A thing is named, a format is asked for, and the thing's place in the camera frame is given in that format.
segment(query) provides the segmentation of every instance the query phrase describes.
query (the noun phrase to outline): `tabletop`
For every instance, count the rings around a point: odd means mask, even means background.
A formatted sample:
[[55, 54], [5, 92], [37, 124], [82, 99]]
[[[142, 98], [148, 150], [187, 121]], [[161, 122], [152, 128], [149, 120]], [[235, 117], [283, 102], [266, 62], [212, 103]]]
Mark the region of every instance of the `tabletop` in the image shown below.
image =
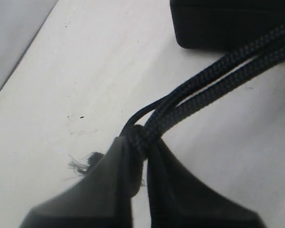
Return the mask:
[[[72, 158], [105, 153], [132, 114], [221, 55], [177, 45], [168, 0], [59, 1], [0, 92], [0, 228], [79, 181]], [[285, 228], [285, 63], [163, 138], [208, 186]], [[142, 187], [135, 227], [150, 226], [148, 206]]]

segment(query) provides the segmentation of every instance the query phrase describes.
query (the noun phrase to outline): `plastic piece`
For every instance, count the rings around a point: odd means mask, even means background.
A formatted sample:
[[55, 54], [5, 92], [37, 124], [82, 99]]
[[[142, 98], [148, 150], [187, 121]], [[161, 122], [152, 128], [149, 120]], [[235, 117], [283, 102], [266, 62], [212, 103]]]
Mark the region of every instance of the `plastic piece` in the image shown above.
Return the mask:
[[170, 0], [183, 48], [232, 50], [285, 21], [285, 0]]
[[138, 192], [143, 169], [134, 155], [125, 137], [116, 138], [86, 177], [34, 207], [20, 228], [131, 228], [131, 197]]
[[256, 213], [195, 178], [162, 140], [149, 154], [148, 193], [154, 228], [265, 228]]

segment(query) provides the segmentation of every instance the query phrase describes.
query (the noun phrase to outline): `white surface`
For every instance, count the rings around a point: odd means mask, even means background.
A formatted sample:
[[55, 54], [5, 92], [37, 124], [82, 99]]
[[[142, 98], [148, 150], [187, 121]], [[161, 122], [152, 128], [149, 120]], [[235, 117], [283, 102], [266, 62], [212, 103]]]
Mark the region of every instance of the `white surface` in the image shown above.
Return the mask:
[[[139, 108], [219, 57], [177, 46], [166, 0], [59, 1], [0, 93], [0, 228], [72, 185]], [[196, 176], [285, 228], [285, 64], [168, 132]], [[150, 227], [146, 188], [135, 227]]]
[[57, 0], [0, 0], [0, 89]]

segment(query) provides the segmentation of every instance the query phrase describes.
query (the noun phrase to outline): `black box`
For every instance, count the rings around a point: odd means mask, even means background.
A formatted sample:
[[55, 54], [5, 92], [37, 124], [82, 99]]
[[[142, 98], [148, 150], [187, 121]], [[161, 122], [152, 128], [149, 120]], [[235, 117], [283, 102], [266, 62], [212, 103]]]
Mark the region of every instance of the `black box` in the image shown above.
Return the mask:
[[170, 0], [183, 48], [231, 50], [285, 21], [285, 0]]

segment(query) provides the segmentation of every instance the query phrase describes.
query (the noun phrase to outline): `black plastic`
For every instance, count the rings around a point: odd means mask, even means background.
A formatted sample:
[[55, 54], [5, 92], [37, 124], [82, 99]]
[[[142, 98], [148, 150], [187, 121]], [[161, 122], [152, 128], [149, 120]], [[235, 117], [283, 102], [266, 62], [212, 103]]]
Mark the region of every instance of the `black plastic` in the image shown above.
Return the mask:
[[195, 178], [162, 140], [149, 154], [148, 193], [154, 228], [265, 228], [256, 213]]
[[183, 48], [232, 50], [285, 21], [285, 0], [170, 0]]
[[131, 228], [131, 197], [140, 188], [143, 169], [143, 161], [133, 156], [126, 138], [116, 138], [86, 177], [33, 208], [20, 228]]

